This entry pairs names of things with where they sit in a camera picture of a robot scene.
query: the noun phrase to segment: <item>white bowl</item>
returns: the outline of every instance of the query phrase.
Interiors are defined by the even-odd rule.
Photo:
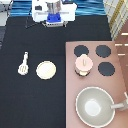
[[[76,98],[76,112],[80,119],[91,127],[105,127],[114,118],[112,97],[99,87],[87,87]]]

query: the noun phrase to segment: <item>white spoon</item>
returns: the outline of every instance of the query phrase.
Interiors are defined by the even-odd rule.
[[[21,75],[26,75],[28,73],[28,65],[27,65],[27,59],[28,59],[28,52],[25,52],[23,63],[19,66],[18,73]]]

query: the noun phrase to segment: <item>bowl rim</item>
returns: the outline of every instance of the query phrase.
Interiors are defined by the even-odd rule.
[[[107,123],[105,123],[105,124],[103,124],[103,125],[98,125],[98,126],[89,124],[89,123],[86,122],[86,121],[81,117],[81,115],[79,114],[79,111],[78,111],[78,108],[77,108],[78,99],[79,99],[80,95],[81,95],[84,91],[89,90],[89,89],[98,89],[98,90],[103,91],[104,93],[106,93],[106,94],[108,95],[108,97],[109,97],[110,100],[112,101],[112,104],[114,104],[114,100],[112,99],[112,97],[110,96],[110,94],[109,94],[107,91],[105,91],[104,89],[102,89],[102,88],[100,88],[100,87],[93,87],[93,86],[92,86],[92,87],[86,87],[86,88],[84,88],[82,91],[80,91],[80,93],[79,93],[79,94],[77,95],[77,97],[76,97],[75,107],[76,107],[77,115],[79,116],[79,118],[80,118],[85,124],[87,124],[87,125],[90,126],[90,127],[94,127],[94,128],[105,127],[105,126],[107,126],[108,124],[110,124],[110,123],[112,122],[112,120],[114,119],[114,116],[115,116],[115,109],[113,109],[113,114],[112,114],[112,116],[111,116],[111,119],[110,119]]]

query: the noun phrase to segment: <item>black cable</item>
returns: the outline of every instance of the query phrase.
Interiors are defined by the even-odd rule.
[[[5,4],[3,4],[3,2],[1,2],[1,1],[0,1],[0,3],[4,6],[4,11],[0,11],[0,13],[7,11],[7,10],[6,10],[6,7],[5,7]]]
[[[10,5],[11,5],[12,1],[13,1],[13,0],[11,0],[11,1],[10,1],[10,3],[9,3],[9,5],[8,5],[8,9],[7,9],[7,10],[8,10],[8,11],[7,11],[7,17],[9,16],[9,13],[8,13],[8,12],[9,12],[9,10],[11,10],[9,7],[10,7]]]
[[[27,19],[26,19],[26,25],[25,25],[25,28],[26,28],[26,29],[28,29],[28,28],[30,28],[30,27],[33,27],[33,26],[35,26],[35,25],[37,25],[37,24],[42,24],[42,23],[43,23],[43,22],[39,22],[39,23],[34,23],[34,24],[28,26],[28,19],[29,19],[29,16],[30,16],[31,11],[32,11],[32,7],[30,8],[29,14],[28,14]]]
[[[7,17],[9,16],[9,7],[10,7],[10,5],[11,5],[11,3],[12,3],[12,1],[13,0],[11,0],[11,2],[9,3],[9,5],[8,5],[8,8],[6,9],[6,6],[5,6],[5,4],[3,4],[3,2],[1,2],[0,1],[0,3],[4,6],[4,11],[1,11],[0,13],[2,13],[2,12],[7,12]]]

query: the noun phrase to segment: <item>blue part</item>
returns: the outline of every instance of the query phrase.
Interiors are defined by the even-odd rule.
[[[48,14],[47,22],[54,23],[54,22],[61,22],[61,17],[59,13],[56,14]]]

